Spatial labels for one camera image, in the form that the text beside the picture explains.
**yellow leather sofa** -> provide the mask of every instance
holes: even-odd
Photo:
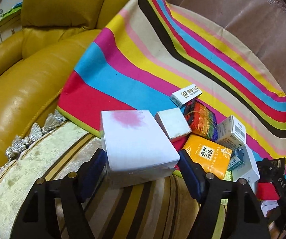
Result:
[[[0,44],[0,166],[16,134],[43,126],[75,64],[128,0],[23,0],[23,29]]]

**orange tissue package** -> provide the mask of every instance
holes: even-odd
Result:
[[[211,172],[220,179],[225,177],[232,150],[194,134],[190,135],[183,149],[206,173]]]

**striped cushion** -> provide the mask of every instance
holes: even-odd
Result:
[[[100,147],[99,138],[67,122],[12,161],[0,172],[0,238],[10,238],[20,206],[37,178],[61,179],[77,171]],[[68,239],[60,200],[56,204],[62,238]],[[83,208],[95,238],[182,239],[187,237],[199,205],[190,197],[184,180],[171,175],[113,190],[102,180]],[[221,206],[213,238],[220,237],[224,217]]]

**silver tassel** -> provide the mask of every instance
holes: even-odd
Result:
[[[55,119],[61,123],[67,121],[66,117],[64,117],[61,113],[59,113],[58,110],[55,110],[53,115],[54,115]]]
[[[30,146],[33,142],[38,140],[43,136],[42,130],[39,126],[38,123],[34,123],[31,127],[31,131],[29,136],[25,137],[23,139],[23,143],[26,144],[27,146]]]
[[[50,113],[45,120],[44,127],[42,127],[43,134],[49,133],[51,130],[60,126],[65,121],[66,118],[63,117],[57,110],[55,110],[54,114]]]
[[[26,149],[27,146],[24,144],[23,139],[21,139],[21,137],[16,135],[16,137],[12,141],[12,145],[6,149],[5,155],[10,160],[13,157],[17,156],[18,154],[22,153]]]

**small white box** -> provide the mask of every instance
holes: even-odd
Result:
[[[181,108],[190,100],[200,96],[202,91],[194,84],[191,84],[177,92],[173,92],[171,100],[176,104],[177,107]]]
[[[245,145],[243,149],[244,163],[232,170],[233,181],[237,181],[239,178],[244,178],[248,181],[251,189],[256,190],[255,182],[260,179],[257,164],[253,155],[253,151]]]
[[[217,132],[218,139],[215,142],[229,149],[243,148],[246,144],[246,128],[233,115],[217,125]]]
[[[180,159],[148,110],[102,111],[101,140],[113,188],[167,177]]]
[[[155,120],[171,142],[178,141],[192,132],[179,108],[157,112]]]

